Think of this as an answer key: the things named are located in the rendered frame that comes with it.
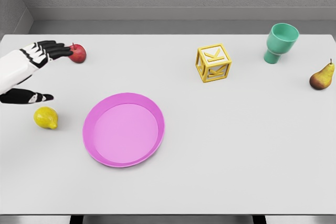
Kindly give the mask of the red apple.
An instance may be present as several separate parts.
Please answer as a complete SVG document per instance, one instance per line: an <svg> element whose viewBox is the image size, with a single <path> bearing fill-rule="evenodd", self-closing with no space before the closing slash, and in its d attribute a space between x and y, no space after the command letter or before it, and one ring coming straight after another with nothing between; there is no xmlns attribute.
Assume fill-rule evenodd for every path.
<svg viewBox="0 0 336 224"><path fill-rule="evenodd" d="M72 44L70 50L72 51L72 55L69 56L69 59L75 63L83 63L86 60L87 53L84 47L80 44Z"/></svg>

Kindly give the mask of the pink round plate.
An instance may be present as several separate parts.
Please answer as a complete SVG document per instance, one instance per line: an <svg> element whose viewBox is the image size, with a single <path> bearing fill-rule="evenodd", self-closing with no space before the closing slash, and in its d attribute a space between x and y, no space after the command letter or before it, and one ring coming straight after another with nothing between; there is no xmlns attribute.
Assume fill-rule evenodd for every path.
<svg viewBox="0 0 336 224"><path fill-rule="evenodd" d="M118 93L97 103L82 128L83 144L97 162L123 168L150 158L165 133L160 107L137 93Z"/></svg>

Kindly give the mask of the green cup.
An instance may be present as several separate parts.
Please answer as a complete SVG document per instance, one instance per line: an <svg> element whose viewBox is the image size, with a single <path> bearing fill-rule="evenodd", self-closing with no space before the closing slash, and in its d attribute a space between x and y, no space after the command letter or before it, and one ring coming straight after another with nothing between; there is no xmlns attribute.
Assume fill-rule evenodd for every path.
<svg viewBox="0 0 336 224"><path fill-rule="evenodd" d="M267 51L264 54L264 61L276 64L280 57L293 47L298 37L299 31L291 24L273 25L266 41Z"/></svg>

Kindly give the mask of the brown yellow pear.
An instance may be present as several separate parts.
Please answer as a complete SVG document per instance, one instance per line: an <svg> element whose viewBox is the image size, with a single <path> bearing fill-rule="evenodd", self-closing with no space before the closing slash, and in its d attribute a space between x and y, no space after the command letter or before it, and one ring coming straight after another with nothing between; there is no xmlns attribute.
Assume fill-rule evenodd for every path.
<svg viewBox="0 0 336 224"><path fill-rule="evenodd" d="M320 71L314 73L310 79L309 84L316 90L323 90L330 86L335 70L335 65L330 59L330 62Z"/></svg>

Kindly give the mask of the yellow lemon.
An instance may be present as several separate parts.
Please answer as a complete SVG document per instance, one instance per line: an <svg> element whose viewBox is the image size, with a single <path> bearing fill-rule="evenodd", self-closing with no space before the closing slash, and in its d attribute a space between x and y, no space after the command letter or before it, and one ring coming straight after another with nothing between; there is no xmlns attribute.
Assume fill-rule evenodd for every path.
<svg viewBox="0 0 336 224"><path fill-rule="evenodd" d="M34 122L44 129L56 129L58 127L58 114L48 106L42 106L34 112Z"/></svg>

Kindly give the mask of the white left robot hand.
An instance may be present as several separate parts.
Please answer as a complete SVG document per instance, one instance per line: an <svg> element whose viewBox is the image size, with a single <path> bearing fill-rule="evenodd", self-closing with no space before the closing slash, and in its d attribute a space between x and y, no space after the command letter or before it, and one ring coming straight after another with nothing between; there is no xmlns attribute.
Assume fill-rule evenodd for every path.
<svg viewBox="0 0 336 224"><path fill-rule="evenodd" d="M33 104L53 100L51 94L18 89L34 72L49 62L73 55L70 47L54 40L43 40L13 50L0 58L0 103Z"/></svg>

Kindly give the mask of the yellow letter K block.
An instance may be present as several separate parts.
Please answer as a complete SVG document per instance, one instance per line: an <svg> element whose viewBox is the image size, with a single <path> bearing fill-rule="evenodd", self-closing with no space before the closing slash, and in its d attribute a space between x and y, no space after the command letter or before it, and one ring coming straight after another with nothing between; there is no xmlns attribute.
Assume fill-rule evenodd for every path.
<svg viewBox="0 0 336 224"><path fill-rule="evenodd" d="M223 44L199 47L196 55L196 69L204 83L225 79L232 60Z"/></svg>

